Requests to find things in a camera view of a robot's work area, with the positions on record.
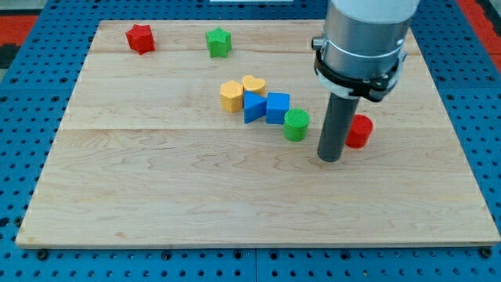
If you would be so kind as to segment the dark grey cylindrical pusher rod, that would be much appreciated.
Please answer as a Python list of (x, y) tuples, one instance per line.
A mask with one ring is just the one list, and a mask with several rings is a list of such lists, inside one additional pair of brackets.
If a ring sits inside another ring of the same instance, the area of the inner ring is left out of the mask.
[(359, 99), (345, 99), (330, 94), (317, 154), (327, 162), (337, 161), (343, 152)]

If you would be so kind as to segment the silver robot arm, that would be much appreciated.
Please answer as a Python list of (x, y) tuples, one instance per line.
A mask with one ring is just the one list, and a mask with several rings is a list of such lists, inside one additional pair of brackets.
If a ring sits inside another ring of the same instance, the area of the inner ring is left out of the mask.
[(405, 37), (420, 0), (329, 0), (312, 39), (314, 72), (329, 92), (317, 154), (337, 161), (361, 98), (378, 103), (398, 83)]

